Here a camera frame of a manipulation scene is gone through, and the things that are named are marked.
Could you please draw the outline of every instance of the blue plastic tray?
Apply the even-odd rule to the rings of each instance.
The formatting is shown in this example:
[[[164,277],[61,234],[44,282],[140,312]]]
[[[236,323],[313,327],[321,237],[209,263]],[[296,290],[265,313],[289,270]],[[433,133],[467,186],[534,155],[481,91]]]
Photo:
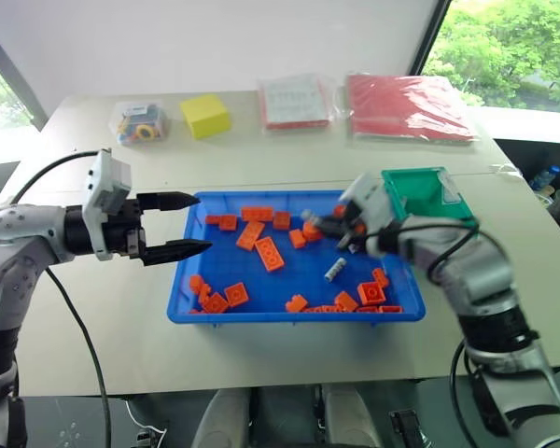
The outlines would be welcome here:
[[[239,218],[236,231],[221,231],[204,223],[207,215],[235,214],[244,206],[271,206],[276,211],[292,215],[291,229],[302,227],[301,212],[312,210],[317,215],[330,214],[338,202],[340,191],[241,191],[202,192],[196,196],[201,203],[189,210],[185,238],[214,243],[202,254],[178,262],[175,280],[168,302],[168,317],[178,324],[222,324],[230,322],[400,322],[421,319],[425,305],[409,265],[400,257],[388,255],[372,259],[363,254],[339,252],[336,241],[323,239],[295,249],[288,231],[275,231],[266,223],[261,237],[271,235],[285,261],[285,267],[267,273],[257,250],[247,252],[236,246],[245,228]],[[344,257],[347,265],[332,283],[324,273]],[[400,305],[403,313],[287,313],[285,303],[295,294],[302,294],[310,306],[332,305],[334,297],[345,290],[358,301],[359,283],[372,282],[371,270],[381,267],[390,279],[385,305]],[[200,274],[213,291],[224,295],[224,288],[238,282],[245,284],[250,301],[221,315],[189,314],[201,309],[197,297],[189,289],[191,275]]]

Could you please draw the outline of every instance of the floor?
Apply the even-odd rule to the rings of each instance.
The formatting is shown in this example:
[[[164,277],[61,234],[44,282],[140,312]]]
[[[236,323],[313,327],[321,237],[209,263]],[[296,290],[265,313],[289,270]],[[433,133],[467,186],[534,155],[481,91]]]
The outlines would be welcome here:
[[[560,372],[556,374],[560,387]],[[510,441],[487,433],[472,404],[465,381],[460,383],[462,413],[479,446],[512,447]],[[434,448],[466,448],[448,397],[445,378],[357,384],[385,448],[400,448],[387,413],[414,408]],[[316,420],[312,413],[310,386],[274,386],[259,390],[259,412],[253,426],[252,446],[271,442],[313,442]],[[131,404],[144,424],[168,427],[164,447],[189,448],[201,416],[214,391],[178,392],[136,396]],[[103,416],[97,398],[58,397],[25,400],[30,448],[89,448],[103,443]],[[129,418],[124,401],[111,399],[114,447],[132,447],[138,428]]]

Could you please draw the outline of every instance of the white wall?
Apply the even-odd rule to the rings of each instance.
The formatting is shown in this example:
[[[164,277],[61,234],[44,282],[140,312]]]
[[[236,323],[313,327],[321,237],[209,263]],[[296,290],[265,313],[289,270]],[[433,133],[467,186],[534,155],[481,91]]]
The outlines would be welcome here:
[[[0,43],[48,114],[70,94],[404,75],[436,0],[0,0]]]

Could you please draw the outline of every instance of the green container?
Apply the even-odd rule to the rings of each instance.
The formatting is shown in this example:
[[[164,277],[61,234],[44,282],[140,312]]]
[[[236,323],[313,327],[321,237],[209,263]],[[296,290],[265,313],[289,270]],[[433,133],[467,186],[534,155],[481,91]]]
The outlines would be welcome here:
[[[422,217],[472,217],[462,195],[443,167],[382,171],[394,215]]]

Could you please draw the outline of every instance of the plastic bottle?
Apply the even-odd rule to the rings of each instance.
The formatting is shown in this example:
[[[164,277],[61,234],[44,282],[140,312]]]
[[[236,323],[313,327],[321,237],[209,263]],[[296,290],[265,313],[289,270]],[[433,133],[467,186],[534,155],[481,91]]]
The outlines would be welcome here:
[[[529,187],[531,187],[534,191],[539,191],[540,189],[550,185],[559,173],[560,167],[558,165],[550,165],[547,170],[543,170],[531,179]]]

